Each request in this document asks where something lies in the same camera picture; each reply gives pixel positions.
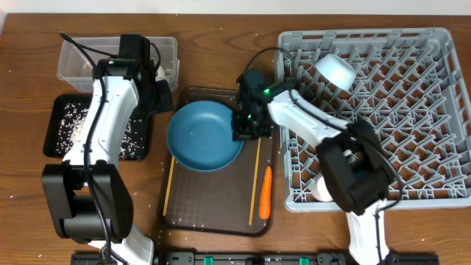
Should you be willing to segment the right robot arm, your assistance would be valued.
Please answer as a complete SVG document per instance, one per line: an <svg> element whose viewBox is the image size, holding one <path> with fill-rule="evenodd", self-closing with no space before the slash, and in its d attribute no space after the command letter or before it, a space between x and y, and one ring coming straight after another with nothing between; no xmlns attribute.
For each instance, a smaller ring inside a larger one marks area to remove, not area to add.
<svg viewBox="0 0 471 265"><path fill-rule="evenodd" d="M330 198L346 213L349 253L357 264L382 264L389 254L383 212L396 179L369 122L348 122L315 107L297 91L279 82L238 84L233 137L248 141L267 137L273 124L286 127L316 150Z"/></svg>

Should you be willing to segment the pile of white rice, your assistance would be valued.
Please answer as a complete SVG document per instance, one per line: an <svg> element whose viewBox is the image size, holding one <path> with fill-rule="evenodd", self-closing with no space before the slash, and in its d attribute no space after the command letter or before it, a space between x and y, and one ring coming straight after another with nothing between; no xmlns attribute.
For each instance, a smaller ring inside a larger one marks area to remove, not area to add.
<svg viewBox="0 0 471 265"><path fill-rule="evenodd" d="M62 158L77 141L89 104L68 103L59 121L57 143L54 156ZM129 119L121 142L118 158L120 160L140 160L145 154L146 128L142 119Z"/></svg>

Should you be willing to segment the light blue bowl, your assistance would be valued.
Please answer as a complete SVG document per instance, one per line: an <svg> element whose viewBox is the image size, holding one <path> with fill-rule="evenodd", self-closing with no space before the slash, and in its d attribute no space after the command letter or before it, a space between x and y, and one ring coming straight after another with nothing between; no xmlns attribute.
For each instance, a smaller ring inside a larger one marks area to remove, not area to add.
<svg viewBox="0 0 471 265"><path fill-rule="evenodd" d="M327 81L344 91L350 89L356 78L355 69L335 54L325 55L314 67Z"/></svg>

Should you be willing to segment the pink cup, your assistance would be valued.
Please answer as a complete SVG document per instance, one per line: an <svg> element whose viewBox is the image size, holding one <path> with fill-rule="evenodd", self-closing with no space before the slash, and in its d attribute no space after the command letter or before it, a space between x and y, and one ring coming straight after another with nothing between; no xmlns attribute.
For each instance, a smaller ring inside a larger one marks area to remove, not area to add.
<svg viewBox="0 0 471 265"><path fill-rule="evenodd" d="M327 189L325 178L322 174L315 176L314 184L311 187L314 198L320 202L332 202L333 198Z"/></svg>

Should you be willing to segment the dark blue plate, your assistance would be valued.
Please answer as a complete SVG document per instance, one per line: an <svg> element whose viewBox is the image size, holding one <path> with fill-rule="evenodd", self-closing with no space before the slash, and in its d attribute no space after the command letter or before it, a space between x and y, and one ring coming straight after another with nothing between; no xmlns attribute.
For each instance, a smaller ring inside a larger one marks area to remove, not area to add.
<svg viewBox="0 0 471 265"><path fill-rule="evenodd" d="M166 142L175 160L196 172L214 172L231 164L244 143L233 140L233 111L202 100L181 107L171 118Z"/></svg>

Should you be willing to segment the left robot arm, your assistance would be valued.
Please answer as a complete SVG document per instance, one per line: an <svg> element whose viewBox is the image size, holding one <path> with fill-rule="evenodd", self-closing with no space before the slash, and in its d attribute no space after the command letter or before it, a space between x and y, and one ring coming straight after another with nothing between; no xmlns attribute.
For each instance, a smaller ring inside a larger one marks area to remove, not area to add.
<svg viewBox="0 0 471 265"><path fill-rule="evenodd" d="M129 118L172 110L159 63L101 59L79 136L41 182L56 234L99 249L99 264L153 264L154 242L133 223L133 201L118 173Z"/></svg>

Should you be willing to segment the orange carrot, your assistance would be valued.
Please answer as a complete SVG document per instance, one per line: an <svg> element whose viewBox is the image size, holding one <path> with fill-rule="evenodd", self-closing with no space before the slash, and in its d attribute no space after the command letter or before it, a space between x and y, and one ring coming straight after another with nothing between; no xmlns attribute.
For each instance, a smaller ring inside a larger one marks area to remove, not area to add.
<svg viewBox="0 0 471 265"><path fill-rule="evenodd" d="M272 167L267 166L263 176L263 184L259 199L258 215L261 219L268 219L272 209Z"/></svg>

